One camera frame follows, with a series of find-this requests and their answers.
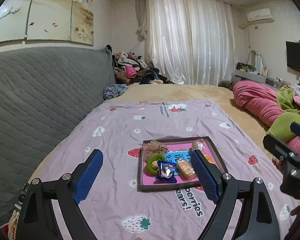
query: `wall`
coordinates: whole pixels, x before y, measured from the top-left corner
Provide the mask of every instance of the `wall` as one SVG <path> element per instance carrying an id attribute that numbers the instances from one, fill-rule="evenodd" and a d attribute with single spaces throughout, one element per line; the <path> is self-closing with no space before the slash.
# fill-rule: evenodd
<path id="1" fill-rule="evenodd" d="M 80 47 L 101 49 L 107 44 L 112 44 L 112 0 L 94 0 L 92 11 L 94 14 L 94 45 L 84 45 L 81 43 L 69 42 L 69 41 L 52 41 L 52 40 L 18 40 L 18 41 L 6 41 L 0 42 L 0 52 L 12 49 L 21 49 L 28 47 L 41 47 L 41 46 L 68 46 L 68 47 Z"/>
<path id="2" fill-rule="evenodd" d="M 243 62 L 245 59 L 244 33 L 238 26 L 242 25 L 242 12 L 231 7 L 234 28 L 234 63 Z"/>
<path id="3" fill-rule="evenodd" d="M 135 0 L 112 0 L 112 39 L 113 52 L 128 52 L 138 41 L 136 31 L 138 21 L 135 10 Z M 145 56 L 145 41 L 134 50 L 136 56 Z"/>
<path id="4" fill-rule="evenodd" d="M 246 12 L 262 8 L 270 8 L 275 21 L 248 27 L 251 49 L 248 48 L 248 28 L 245 28 L 245 62 L 248 60 L 248 53 L 255 50 L 262 54 L 264 64 L 269 68 L 268 76 L 280 76 L 283 80 L 295 84 L 300 73 L 287 67 L 285 42 L 300 40 L 300 12 L 292 1 L 277 0 L 244 9 L 242 21 L 247 23 Z"/>

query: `air conditioner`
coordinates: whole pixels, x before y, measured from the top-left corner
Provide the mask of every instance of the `air conditioner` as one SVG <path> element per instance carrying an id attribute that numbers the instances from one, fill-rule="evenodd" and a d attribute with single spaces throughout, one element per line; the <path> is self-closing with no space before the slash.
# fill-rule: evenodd
<path id="1" fill-rule="evenodd" d="M 274 21 L 274 17 L 269 8 L 248 12 L 247 13 L 248 21 L 253 23 L 256 21 L 269 20 L 269 22 Z"/>
<path id="2" fill-rule="evenodd" d="M 239 28 L 244 29 L 249 25 L 274 22 L 274 17 L 269 8 L 248 12 L 247 18 L 249 22 L 244 25 L 239 25 Z"/>

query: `floral painting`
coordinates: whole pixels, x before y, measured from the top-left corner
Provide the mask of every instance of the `floral painting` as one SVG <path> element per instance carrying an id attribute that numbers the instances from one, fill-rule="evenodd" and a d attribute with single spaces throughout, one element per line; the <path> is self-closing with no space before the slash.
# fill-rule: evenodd
<path id="1" fill-rule="evenodd" d="M 72 0 L 32 0 L 28 40 L 71 40 Z"/>
<path id="2" fill-rule="evenodd" d="M 31 0 L 5 0 L 0 6 L 0 42 L 24 39 Z"/>
<path id="3" fill-rule="evenodd" d="M 93 45 L 93 0 L 73 0 L 71 40 Z"/>
<path id="4" fill-rule="evenodd" d="M 63 40 L 93 45 L 92 3 L 93 0 L 5 0 L 0 7 L 0 42 Z"/>

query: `packaged bread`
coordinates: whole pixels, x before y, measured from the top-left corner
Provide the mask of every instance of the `packaged bread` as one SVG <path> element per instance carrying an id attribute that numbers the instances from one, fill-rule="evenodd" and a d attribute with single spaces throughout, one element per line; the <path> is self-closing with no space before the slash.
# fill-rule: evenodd
<path id="1" fill-rule="evenodd" d="M 187 162 L 185 159 L 179 159 L 177 161 L 177 168 L 181 171 L 182 175 L 186 179 L 194 179 L 196 177 L 196 174 L 194 172 L 194 169 L 192 168 L 191 164 Z"/>

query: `television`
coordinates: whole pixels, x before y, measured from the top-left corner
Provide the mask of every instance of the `television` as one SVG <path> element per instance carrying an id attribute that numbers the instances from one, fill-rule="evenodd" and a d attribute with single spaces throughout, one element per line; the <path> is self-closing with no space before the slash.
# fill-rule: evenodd
<path id="1" fill-rule="evenodd" d="M 286 41 L 288 67 L 300 72 L 300 43 Z"/>

